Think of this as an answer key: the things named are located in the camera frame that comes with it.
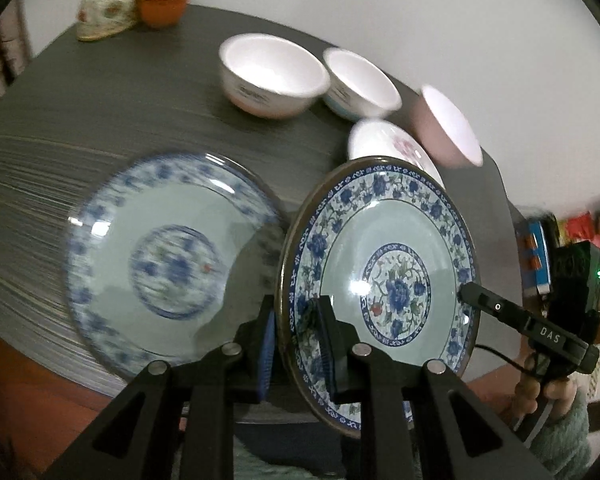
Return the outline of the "teal fuzzy sleeve forearm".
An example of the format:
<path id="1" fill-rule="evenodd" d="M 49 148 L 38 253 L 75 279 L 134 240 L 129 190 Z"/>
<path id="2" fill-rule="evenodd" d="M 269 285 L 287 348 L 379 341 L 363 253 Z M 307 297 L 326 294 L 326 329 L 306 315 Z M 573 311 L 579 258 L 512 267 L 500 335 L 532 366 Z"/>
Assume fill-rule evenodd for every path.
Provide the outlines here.
<path id="1" fill-rule="evenodd" d="M 577 389 L 570 411 L 545 425 L 530 451 L 555 479 L 582 479 L 591 459 L 589 429 L 586 396 Z"/>

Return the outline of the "right hand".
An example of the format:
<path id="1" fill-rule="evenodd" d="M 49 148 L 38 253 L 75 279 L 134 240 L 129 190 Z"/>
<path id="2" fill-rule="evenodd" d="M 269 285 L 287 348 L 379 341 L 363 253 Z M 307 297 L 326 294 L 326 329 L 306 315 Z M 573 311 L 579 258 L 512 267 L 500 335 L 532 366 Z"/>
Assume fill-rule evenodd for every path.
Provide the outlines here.
<path id="1" fill-rule="evenodd" d="M 529 351 L 504 366 L 492 392 L 491 402 L 506 422 L 522 419 L 540 409 L 540 401 L 552 401 L 553 407 L 547 416 L 546 431 L 580 431 L 588 433 L 588 410 L 586 396 L 577 378 L 567 376 L 548 382 L 545 386 L 536 378 L 522 371 L 530 370 L 533 358 Z"/>

